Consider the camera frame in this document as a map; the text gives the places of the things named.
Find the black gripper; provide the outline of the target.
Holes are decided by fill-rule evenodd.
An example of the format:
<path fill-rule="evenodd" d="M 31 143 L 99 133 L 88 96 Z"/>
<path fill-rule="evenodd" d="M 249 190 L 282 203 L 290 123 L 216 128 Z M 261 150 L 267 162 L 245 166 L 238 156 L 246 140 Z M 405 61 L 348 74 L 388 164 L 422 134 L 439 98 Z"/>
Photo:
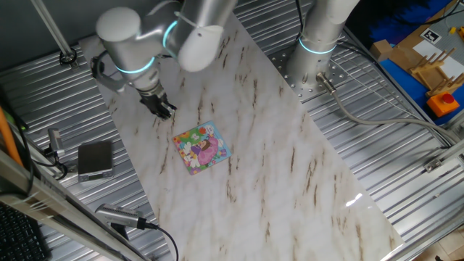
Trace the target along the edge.
<path fill-rule="evenodd" d="M 167 95 L 165 91 L 159 93 L 148 94 L 139 93 L 141 96 L 141 103 L 144 104 L 152 114 L 156 115 L 161 120 L 171 118 L 177 107 L 167 102 Z"/>

